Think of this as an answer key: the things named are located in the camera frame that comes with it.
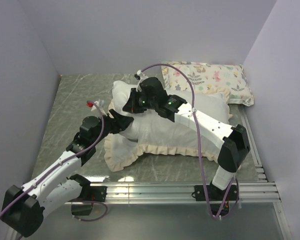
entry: gray marble floor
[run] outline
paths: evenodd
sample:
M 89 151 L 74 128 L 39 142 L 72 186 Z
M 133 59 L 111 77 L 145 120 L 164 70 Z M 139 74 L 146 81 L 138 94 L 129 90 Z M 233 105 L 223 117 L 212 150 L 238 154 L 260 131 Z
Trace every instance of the gray marble floor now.
M 162 75 L 153 74 L 162 81 Z M 136 84 L 133 74 L 77 74 L 63 75 L 52 107 L 49 121 L 43 137 L 41 149 L 32 177 L 34 178 L 62 154 L 78 132 L 82 120 L 92 115 L 86 101 L 102 99 L 108 106 L 112 99 L 114 81 L 122 80 Z M 237 105 L 230 106 L 232 125 L 242 124 Z M 199 161 L 197 157 L 181 155 L 144 154 L 132 165 L 122 171 L 111 172 L 104 160 L 103 141 L 96 146 L 96 154 L 77 173 L 92 182 L 187 182 L 200 181 Z M 204 171 L 207 181 L 211 181 L 218 165 L 204 159 Z M 258 180 L 251 153 L 246 157 L 237 173 L 241 182 Z

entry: robotic arm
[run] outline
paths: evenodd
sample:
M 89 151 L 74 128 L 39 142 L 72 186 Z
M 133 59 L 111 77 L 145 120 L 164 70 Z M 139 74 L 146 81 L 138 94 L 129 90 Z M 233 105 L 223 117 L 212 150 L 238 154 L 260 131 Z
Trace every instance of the robotic arm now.
M 219 167 L 210 184 L 210 193 L 223 196 L 225 189 L 250 151 L 247 130 L 240 124 L 233 127 L 217 121 L 193 109 L 191 104 L 183 98 L 168 95 L 156 77 L 141 79 L 137 88 L 131 89 L 129 100 L 123 107 L 123 111 L 132 114 L 143 113 L 147 109 L 155 110 L 162 118 L 197 131 L 193 116 L 193 111 L 195 111 L 200 134 L 220 149 L 217 160 Z
M 113 109 L 110 109 L 109 112 L 113 118 L 109 115 L 103 116 L 104 128 L 98 142 L 108 134 L 118 134 L 124 131 L 134 120 L 132 117 L 120 115 Z M 59 159 L 22 187 L 13 185 L 6 191 L 2 210 L 21 194 L 32 188 L 12 205 L 0 219 L 22 236 L 29 237 L 40 227 L 46 216 L 64 203 L 73 199 L 91 200 L 96 193 L 90 187 L 89 180 L 78 174 L 70 178 L 67 177 L 80 169 L 96 153 L 96 148 L 93 146 L 83 154 L 74 156 L 89 148 L 93 143 L 97 144 L 96 141 L 101 131 L 101 118 L 86 117 L 82 121 L 79 132 L 74 136 L 73 141 Z
M 155 77 L 143 79 L 137 88 L 132 88 L 130 97 L 123 111 L 132 114 L 154 110 L 162 118 L 185 125 L 197 131 L 193 116 L 195 109 L 183 98 L 168 95 L 160 81 Z M 118 134 L 127 129 L 134 120 L 110 109 L 113 116 L 103 116 L 104 129 L 101 141 L 108 134 Z M 246 129 L 238 125 L 233 127 L 196 111 L 200 133 L 211 140 L 219 149 L 218 170 L 210 183 L 211 199 L 225 194 L 225 189 L 238 170 L 248 152 L 250 145 Z M 78 174 L 67 178 L 83 166 L 96 153 L 97 138 L 102 131 L 102 121 L 95 116 L 86 117 L 66 151 L 48 169 L 22 187 L 13 185 L 5 193 L 2 209 L 26 191 L 26 195 L 12 205 L 0 218 L 24 237 L 31 236 L 42 224 L 44 218 L 55 209 L 72 199 L 91 200 L 94 195 L 90 182 Z M 38 179 L 47 176 L 38 185 Z

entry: patterned pillow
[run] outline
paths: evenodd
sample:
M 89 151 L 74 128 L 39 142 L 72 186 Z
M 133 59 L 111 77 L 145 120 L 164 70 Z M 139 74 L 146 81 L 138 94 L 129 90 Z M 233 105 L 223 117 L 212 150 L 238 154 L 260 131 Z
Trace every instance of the patterned pillow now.
M 164 61 L 162 63 L 173 65 L 181 70 L 189 78 L 197 94 L 204 94 L 213 88 L 226 87 L 231 92 L 229 104 L 246 106 L 254 104 L 254 97 L 246 83 L 241 64 L 210 65 L 189 61 Z M 167 66 L 161 69 L 166 89 L 190 91 L 187 81 L 179 72 Z

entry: white pillow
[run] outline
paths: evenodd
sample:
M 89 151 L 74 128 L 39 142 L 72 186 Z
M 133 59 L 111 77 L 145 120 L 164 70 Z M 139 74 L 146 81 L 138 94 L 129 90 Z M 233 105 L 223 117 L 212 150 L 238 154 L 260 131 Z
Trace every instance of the white pillow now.
M 105 138 L 104 159 L 113 172 L 120 171 L 132 164 L 143 153 L 184 156 L 198 156 L 197 133 L 184 125 L 174 123 L 160 117 L 154 110 L 147 110 L 140 114 L 122 111 L 127 103 L 131 88 L 123 81 L 113 83 L 113 100 L 109 109 L 114 109 L 124 116 L 133 117 L 132 124 L 120 134 L 109 134 Z M 191 103 L 190 92 L 167 90 L 168 95 L 178 95 Z M 195 95 L 195 108 L 216 120 L 229 123 L 230 91 L 227 88 L 216 88 L 209 94 Z M 210 161 L 218 159 L 219 149 L 204 136 L 201 137 L 201 152 Z
M 229 88 L 229 104 L 251 106 L 254 97 L 246 82 L 244 69 L 239 65 L 207 64 L 202 62 L 165 61 L 182 71 L 191 81 L 195 93 L 204 94 L 212 88 Z M 166 89 L 188 91 L 189 84 L 185 78 L 171 67 L 163 66 L 162 75 Z

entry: white wall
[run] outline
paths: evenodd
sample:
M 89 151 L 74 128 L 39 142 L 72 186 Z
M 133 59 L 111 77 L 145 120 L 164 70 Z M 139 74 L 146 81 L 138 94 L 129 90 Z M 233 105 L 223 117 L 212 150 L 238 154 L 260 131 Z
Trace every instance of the white wall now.
M 242 63 L 276 0 L 19 0 L 61 74 Z
M 270 180 L 300 240 L 300 0 L 278 0 L 244 61 L 255 96 L 247 108 Z
M 0 211 L 6 190 L 30 180 L 58 83 L 20 3 L 0 0 Z

